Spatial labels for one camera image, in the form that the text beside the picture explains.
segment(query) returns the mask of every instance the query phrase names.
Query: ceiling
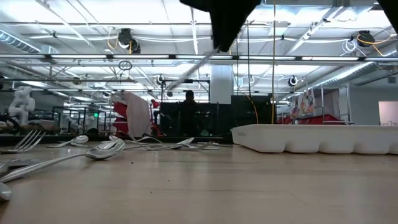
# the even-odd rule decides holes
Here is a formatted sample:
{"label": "ceiling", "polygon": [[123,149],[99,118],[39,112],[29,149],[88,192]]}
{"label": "ceiling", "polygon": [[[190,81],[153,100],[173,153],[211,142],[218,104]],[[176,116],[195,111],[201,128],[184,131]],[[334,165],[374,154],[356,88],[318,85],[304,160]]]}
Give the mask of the ceiling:
{"label": "ceiling", "polygon": [[[207,12],[191,9],[180,4],[179,0],[49,0],[50,9],[71,25],[75,30],[66,26],[54,13],[40,5],[39,0],[2,0],[0,1],[0,23],[13,34],[29,41],[35,46],[49,45],[60,54],[128,54],[127,50],[117,46],[116,34],[120,28],[131,28],[132,35],[141,45],[141,54],[206,54],[212,51],[211,21]],[[346,53],[346,40],[351,36],[356,37],[360,30],[369,30],[376,42],[388,39],[378,44],[378,49],[383,49],[396,44],[396,32],[383,11],[371,10],[373,6],[344,8],[324,23],[304,43],[293,50],[290,55],[298,56],[363,56],[374,55],[373,47],[356,47],[352,52]],[[317,22],[322,21],[331,6],[298,6],[292,4],[278,5],[275,24],[276,55],[285,55],[297,41],[314,28]],[[244,26],[239,41],[231,47],[231,55],[272,55],[273,52],[273,7],[269,5],[258,6],[248,17],[251,24]],[[192,21],[195,21],[193,32]],[[76,35],[79,33],[88,39],[89,43]],[[23,53],[20,50],[0,42],[0,54]],[[131,77],[138,81],[137,84],[109,83],[107,87],[123,86],[129,88],[149,88],[154,86],[156,77],[163,74],[166,78],[178,78],[193,66],[192,63],[183,63],[176,67],[138,67],[123,73],[123,78]],[[209,80],[211,66],[205,65],[194,78]],[[240,86],[242,90],[248,88],[248,66],[232,63],[235,75],[244,78]],[[272,66],[266,64],[251,64],[250,74],[253,76],[252,88],[257,90],[270,90],[272,86]],[[321,77],[341,68],[328,64],[319,65],[289,65],[280,63],[275,66],[275,82],[277,90],[291,90],[285,78],[295,75],[303,80],[301,85],[311,83]],[[31,67],[33,71],[48,75],[49,67]],[[59,72],[63,67],[53,67],[53,72]],[[59,78],[97,78],[103,79],[99,83],[82,83],[87,88],[105,86],[106,80],[113,78],[111,68],[106,67],[72,67],[59,73]],[[65,87],[78,88],[73,84]],[[204,90],[203,86],[184,84],[180,89]]]}

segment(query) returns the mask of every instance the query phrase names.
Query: fork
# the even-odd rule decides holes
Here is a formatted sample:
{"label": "fork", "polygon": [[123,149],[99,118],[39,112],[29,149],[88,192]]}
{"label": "fork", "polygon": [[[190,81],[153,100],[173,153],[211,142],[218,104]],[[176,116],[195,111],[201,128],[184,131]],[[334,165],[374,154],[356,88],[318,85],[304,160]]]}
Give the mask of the fork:
{"label": "fork", "polygon": [[45,136],[45,132],[31,130],[12,149],[0,149],[1,153],[23,153],[33,149]]}

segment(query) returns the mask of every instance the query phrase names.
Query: white statue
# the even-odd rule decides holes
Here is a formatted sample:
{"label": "white statue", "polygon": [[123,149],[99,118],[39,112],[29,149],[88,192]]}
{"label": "white statue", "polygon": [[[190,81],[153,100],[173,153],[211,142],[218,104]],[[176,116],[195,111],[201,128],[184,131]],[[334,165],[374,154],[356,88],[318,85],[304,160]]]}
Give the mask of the white statue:
{"label": "white statue", "polygon": [[14,93],[14,100],[8,108],[10,116],[19,116],[19,124],[27,125],[29,112],[35,110],[35,100],[30,97],[32,88],[20,86]]}

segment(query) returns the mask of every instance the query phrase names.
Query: person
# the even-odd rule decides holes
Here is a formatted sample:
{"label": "person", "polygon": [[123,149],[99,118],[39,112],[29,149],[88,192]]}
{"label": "person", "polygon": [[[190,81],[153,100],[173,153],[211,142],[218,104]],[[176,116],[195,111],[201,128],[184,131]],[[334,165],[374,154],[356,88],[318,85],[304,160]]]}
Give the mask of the person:
{"label": "person", "polygon": [[195,95],[191,90],[185,93],[185,101],[178,104],[176,113],[180,112],[180,127],[182,136],[196,136],[198,133],[195,113],[199,110]]}

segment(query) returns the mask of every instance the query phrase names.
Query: yellow cable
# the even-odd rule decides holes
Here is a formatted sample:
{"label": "yellow cable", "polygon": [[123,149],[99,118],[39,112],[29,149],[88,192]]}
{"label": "yellow cable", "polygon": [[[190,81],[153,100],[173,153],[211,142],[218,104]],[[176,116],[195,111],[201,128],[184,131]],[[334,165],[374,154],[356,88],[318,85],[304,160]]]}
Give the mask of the yellow cable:
{"label": "yellow cable", "polygon": [[130,41],[130,54],[132,54],[131,48],[132,48],[132,41]]}
{"label": "yellow cable", "polygon": [[359,34],[358,36],[356,36],[356,39],[357,40],[359,40],[360,42],[362,42],[362,43],[364,43],[364,44],[382,44],[382,43],[384,43],[384,42],[387,42],[387,41],[389,41],[390,39],[391,39],[391,35],[386,39],[386,40],[382,40],[382,41],[380,41],[380,42],[375,42],[375,43],[372,43],[372,42],[366,42],[366,41],[364,41],[364,40],[361,40],[359,37],[361,36],[361,34]]}
{"label": "yellow cable", "polygon": [[257,108],[255,106],[255,104],[253,103],[253,101],[250,99],[250,97],[247,94],[244,94],[251,102],[251,104],[253,104],[254,107],[254,112],[256,113],[256,120],[257,120],[257,124],[259,124],[259,115],[257,114]]}
{"label": "yellow cable", "polygon": [[380,50],[379,50],[374,44],[372,44],[372,46],[376,49],[377,52],[379,52],[379,54],[380,54],[381,56],[385,57],[385,55],[383,55],[383,54],[380,52]]}
{"label": "yellow cable", "polygon": [[116,37],[116,45],[114,47],[111,46],[111,43],[109,43],[109,39],[108,39],[108,47],[112,48],[112,49],[116,49],[116,47],[118,47],[118,42],[119,42],[119,33],[118,36]]}
{"label": "yellow cable", "polygon": [[274,100],[274,78],[275,78],[275,44],[276,44],[276,0],[274,0],[274,56],[272,57],[272,96],[271,96],[271,104],[272,104],[272,116],[271,116],[271,124],[274,124],[275,119],[275,104]]}

